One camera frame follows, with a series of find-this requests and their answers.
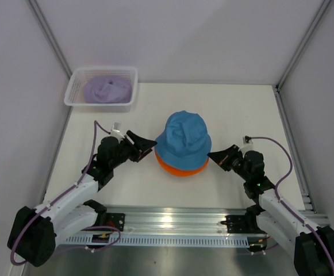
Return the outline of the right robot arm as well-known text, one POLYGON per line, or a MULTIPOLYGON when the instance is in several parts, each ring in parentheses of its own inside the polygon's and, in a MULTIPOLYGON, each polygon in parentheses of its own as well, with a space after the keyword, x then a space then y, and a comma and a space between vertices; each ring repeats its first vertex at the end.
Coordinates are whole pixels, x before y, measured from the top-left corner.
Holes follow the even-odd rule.
POLYGON ((247 208, 245 227, 269 234, 292 258, 298 275, 334 275, 334 230, 321 227, 279 195, 264 172, 260 152, 233 145, 208 157, 224 171, 234 171, 254 205, 247 208))

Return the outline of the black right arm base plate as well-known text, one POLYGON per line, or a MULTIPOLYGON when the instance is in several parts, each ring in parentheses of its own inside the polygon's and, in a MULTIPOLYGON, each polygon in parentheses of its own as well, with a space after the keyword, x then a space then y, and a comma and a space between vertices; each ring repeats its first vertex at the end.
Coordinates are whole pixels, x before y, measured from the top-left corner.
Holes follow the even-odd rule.
POLYGON ((227 215, 224 220, 220 221, 220 224, 226 226, 227 233, 249 234, 260 232, 249 224, 245 215, 227 215))

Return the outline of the blue bucket hat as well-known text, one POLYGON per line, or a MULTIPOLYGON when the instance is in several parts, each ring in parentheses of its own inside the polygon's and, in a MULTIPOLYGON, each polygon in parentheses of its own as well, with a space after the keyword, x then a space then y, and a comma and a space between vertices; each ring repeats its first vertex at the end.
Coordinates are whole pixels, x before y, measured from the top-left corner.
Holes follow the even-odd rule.
POLYGON ((185 110, 169 116, 156 142, 155 152, 162 161, 181 170, 196 170, 203 166, 212 149, 203 118, 185 110))

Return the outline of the lilac bucket hat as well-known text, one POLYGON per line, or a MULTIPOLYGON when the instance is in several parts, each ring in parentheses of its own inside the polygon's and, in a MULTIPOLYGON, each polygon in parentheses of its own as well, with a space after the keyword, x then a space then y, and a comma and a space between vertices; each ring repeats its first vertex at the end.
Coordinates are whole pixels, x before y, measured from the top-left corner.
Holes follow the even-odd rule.
POLYGON ((127 104, 132 98, 130 81, 118 76, 95 76, 85 83, 83 98, 86 103, 127 104))

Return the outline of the orange bucket hat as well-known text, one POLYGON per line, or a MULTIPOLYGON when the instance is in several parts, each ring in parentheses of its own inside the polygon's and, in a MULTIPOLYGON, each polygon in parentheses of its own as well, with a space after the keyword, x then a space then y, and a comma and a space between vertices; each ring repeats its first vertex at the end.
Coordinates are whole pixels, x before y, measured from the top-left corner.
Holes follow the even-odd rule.
POLYGON ((201 171, 203 171, 209 163, 209 160, 207 159, 206 162, 204 163, 204 165, 201 166, 200 168, 196 169, 196 170, 181 170, 181 169, 175 168, 173 166, 170 166, 167 163, 165 163, 164 161, 162 161, 162 159, 160 158, 160 156, 156 152, 155 152, 155 156, 156 156, 156 160, 158 161, 161 168, 164 169, 169 174, 174 175, 176 177, 190 177, 192 175, 198 174, 201 171))

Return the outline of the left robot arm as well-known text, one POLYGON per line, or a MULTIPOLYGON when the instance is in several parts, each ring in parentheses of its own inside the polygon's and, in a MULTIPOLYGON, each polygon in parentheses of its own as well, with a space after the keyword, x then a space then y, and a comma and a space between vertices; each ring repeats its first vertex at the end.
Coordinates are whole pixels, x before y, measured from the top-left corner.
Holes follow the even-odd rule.
POLYGON ((157 144, 132 131, 117 137, 108 135, 92 145, 89 161, 80 178, 55 198, 16 214, 7 246, 15 266, 26 262, 43 265, 58 245, 79 231, 102 230, 108 235, 121 230, 109 221, 107 208, 93 200, 114 177, 114 170, 130 160, 138 163, 157 144))

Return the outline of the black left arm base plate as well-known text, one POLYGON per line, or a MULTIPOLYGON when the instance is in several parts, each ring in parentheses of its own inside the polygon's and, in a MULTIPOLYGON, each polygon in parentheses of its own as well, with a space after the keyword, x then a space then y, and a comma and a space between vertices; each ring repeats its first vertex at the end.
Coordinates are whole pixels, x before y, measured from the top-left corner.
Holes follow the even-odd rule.
POLYGON ((125 213, 107 213, 106 225, 117 228, 120 232, 124 230, 125 213))

